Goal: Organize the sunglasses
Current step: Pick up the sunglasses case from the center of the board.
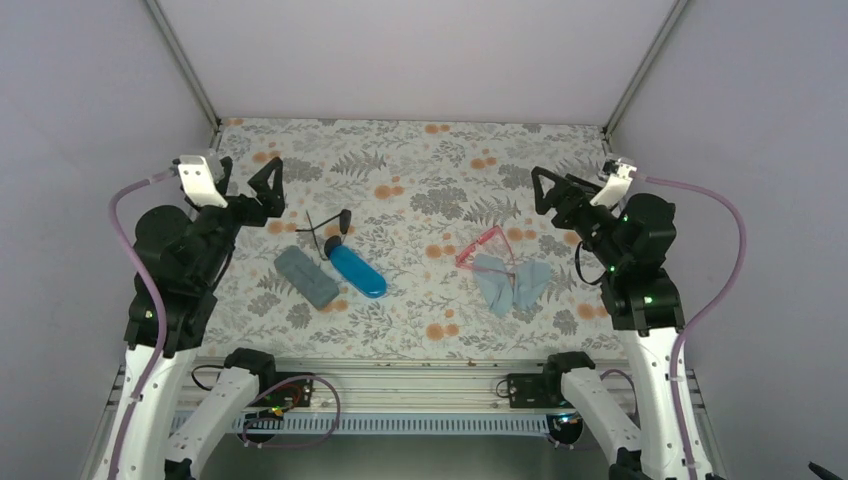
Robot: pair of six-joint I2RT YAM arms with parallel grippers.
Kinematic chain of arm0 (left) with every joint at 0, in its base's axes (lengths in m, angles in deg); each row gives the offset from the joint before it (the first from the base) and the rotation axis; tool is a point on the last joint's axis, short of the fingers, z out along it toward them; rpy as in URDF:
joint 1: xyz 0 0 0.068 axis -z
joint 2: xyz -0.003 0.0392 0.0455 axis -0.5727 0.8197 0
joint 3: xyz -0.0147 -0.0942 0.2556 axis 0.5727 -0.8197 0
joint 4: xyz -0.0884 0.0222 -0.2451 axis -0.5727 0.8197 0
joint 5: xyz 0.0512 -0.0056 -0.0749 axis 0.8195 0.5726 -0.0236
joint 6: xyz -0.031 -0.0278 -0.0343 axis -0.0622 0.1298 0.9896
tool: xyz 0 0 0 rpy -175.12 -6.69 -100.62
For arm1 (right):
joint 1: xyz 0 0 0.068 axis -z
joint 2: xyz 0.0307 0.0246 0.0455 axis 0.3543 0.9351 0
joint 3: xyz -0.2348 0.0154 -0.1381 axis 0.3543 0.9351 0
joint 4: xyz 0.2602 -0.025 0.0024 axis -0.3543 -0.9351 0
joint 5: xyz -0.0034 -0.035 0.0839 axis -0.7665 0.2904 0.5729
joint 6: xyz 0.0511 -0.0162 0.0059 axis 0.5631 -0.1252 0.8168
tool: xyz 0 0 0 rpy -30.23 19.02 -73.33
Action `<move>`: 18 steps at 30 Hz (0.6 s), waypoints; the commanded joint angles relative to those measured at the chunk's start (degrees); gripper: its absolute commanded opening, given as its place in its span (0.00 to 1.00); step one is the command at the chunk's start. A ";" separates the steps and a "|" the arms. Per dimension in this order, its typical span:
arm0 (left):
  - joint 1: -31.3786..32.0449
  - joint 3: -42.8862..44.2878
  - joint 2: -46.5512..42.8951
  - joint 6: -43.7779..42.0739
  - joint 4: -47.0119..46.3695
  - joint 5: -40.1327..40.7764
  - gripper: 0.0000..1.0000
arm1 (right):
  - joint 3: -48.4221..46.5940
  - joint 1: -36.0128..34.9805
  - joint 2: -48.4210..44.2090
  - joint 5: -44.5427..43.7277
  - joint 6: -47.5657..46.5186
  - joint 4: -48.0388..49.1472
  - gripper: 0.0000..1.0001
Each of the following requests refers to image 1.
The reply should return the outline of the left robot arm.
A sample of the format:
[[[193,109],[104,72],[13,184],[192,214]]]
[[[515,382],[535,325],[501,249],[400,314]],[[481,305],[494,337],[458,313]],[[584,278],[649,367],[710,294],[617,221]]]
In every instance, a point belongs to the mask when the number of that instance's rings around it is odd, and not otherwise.
[[[151,177],[179,178],[188,207],[153,208],[133,235],[118,237],[136,270],[135,295],[123,387],[96,478],[196,479],[242,411],[276,396],[274,357],[239,348],[191,416],[172,424],[238,234],[284,213],[283,168],[279,158],[265,163],[249,179],[250,195],[227,193],[230,158],[185,155]]]

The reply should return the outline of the pink sunglasses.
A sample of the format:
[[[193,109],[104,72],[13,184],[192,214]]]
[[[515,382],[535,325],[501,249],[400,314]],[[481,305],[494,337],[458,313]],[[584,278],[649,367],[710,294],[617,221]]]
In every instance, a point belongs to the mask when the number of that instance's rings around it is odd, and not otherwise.
[[[481,255],[497,259],[494,267],[477,260]],[[474,273],[501,274],[513,277],[512,267],[516,264],[516,256],[512,245],[501,226],[493,226],[481,233],[468,246],[464,247],[454,259],[458,269]]]

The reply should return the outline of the blue translucent glasses case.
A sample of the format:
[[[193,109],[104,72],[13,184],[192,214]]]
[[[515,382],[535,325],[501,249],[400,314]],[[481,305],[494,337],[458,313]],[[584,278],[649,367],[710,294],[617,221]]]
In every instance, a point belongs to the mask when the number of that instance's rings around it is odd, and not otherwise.
[[[347,246],[335,247],[329,260],[338,273],[368,298],[380,298],[387,293],[385,278]]]

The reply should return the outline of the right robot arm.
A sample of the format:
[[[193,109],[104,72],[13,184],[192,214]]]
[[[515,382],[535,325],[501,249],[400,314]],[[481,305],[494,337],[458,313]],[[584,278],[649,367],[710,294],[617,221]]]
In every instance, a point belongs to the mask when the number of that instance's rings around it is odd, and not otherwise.
[[[601,263],[601,297],[623,346],[637,421],[603,385],[584,352],[552,355],[541,384],[555,407],[571,404],[608,463],[611,479],[715,479],[698,431],[680,345],[685,320],[679,291],[663,269],[676,238],[674,204],[647,193],[620,215],[594,205],[569,178],[531,171],[535,208],[553,210],[557,228],[575,231]]]

